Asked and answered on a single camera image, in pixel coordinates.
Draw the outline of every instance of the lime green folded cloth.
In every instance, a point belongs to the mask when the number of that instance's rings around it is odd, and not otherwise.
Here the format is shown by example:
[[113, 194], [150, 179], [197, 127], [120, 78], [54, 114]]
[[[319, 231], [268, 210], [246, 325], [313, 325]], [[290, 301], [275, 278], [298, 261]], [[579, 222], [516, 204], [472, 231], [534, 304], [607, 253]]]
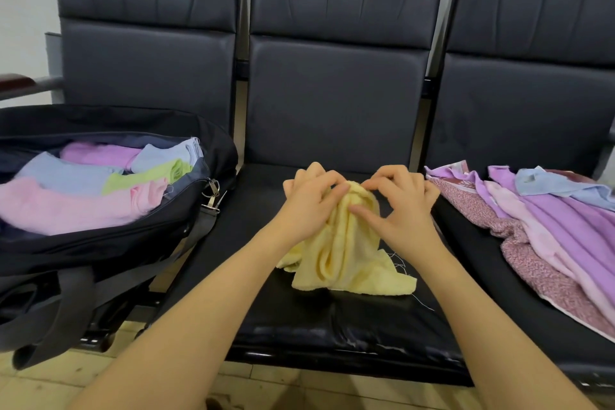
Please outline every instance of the lime green folded cloth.
[[165, 162], [159, 166], [152, 167], [147, 172], [138, 174], [111, 174], [103, 186], [103, 195], [107, 195], [116, 190], [133, 188], [135, 185], [150, 182], [152, 180], [166, 179], [168, 184], [175, 183], [185, 174], [192, 171], [193, 167], [181, 159]]

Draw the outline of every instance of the forearm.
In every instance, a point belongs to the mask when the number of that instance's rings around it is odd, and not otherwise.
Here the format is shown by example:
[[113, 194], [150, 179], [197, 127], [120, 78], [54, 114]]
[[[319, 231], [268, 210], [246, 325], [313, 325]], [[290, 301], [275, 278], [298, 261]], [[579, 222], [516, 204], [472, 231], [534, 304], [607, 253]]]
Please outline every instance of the forearm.
[[264, 228], [131, 344], [71, 410], [197, 408], [258, 291], [289, 248]]
[[442, 306], [488, 410], [595, 409], [443, 245], [434, 251], [441, 262], [417, 269]]

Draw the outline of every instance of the open bag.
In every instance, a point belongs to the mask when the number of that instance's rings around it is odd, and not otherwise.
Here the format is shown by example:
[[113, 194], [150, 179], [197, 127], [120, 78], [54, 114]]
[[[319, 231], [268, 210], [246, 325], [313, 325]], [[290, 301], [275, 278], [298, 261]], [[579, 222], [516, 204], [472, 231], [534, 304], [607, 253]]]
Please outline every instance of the open bag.
[[202, 117], [166, 109], [39, 105], [0, 109], [0, 184], [41, 152], [70, 142], [160, 149], [196, 137], [203, 157], [162, 202], [126, 225], [38, 235], [0, 230], [0, 352], [23, 369], [77, 345], [96, 309], [147, 282], [213, 227], [235, 183], [231, 137]]

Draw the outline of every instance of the blue towel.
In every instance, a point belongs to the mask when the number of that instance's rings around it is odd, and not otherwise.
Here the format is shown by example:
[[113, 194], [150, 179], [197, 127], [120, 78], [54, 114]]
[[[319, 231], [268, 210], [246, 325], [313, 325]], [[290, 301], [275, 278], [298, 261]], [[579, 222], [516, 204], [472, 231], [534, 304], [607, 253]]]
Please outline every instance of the blue towel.
[[515, 177], [515, 186], [521, 196], [554, 195], [574, 198], [591, 206], [615, 211], [612, 189], [601, 184], [572, 182], [565, 176], [547, 172], [542, 167], [521, 169]]
[[181, 159], [194, 167], [197, 159], [201, 157], [203, 157], [203, 150], [199, 145], [198, 138], [187, 139], [168, 149], [159, 149], [148, 144], [133, 159], [130, 164], [130, 171], [135, 174], [147, 172], [154, 167], [176, 159]]
[[120, 167], [74, 164], [43, 152], [23, 166], [15, 178], [34, 177], [42, 188], [64, 195], [100, 196], [109, 175], [123, 171]]

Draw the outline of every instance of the black leather chair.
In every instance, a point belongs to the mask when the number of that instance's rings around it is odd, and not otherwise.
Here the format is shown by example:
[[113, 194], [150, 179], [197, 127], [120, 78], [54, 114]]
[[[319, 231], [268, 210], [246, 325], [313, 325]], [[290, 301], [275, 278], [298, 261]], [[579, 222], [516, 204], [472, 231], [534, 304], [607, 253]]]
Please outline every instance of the black leather chair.
[[[187, 111], [233, 132], [239, 0], [58, 0], [58, 8], [63, 77], [0, 77], [0, 99], [60, 88], [66, 103]], [[165, 256], [174, 246], [159, 249]], [[97, 308], [81, 345], [108, 347], [147, 290]]]
[[[426, 165], [463, 159], [591, 176], [615, 115], [615, 0], [453, 0]], [[615, 344], [539, 299], [500, 239], [441, 198], [434, 217], [496, 302], [584, 389], [615, 384]]]
[[[407, 165], [439, 0], [251, 0], [245, 164], [224, 212], [159, 315], [247, 243], [284, 202], [282, 182], [319, 161], [362, 181]], [[390, 212], [382, 203], [382, 211]], [[416, 275], [399, 259], [400, 269]], [[275, 270], [228, 359], [470, 384], [437, 301], [291, 288]]]

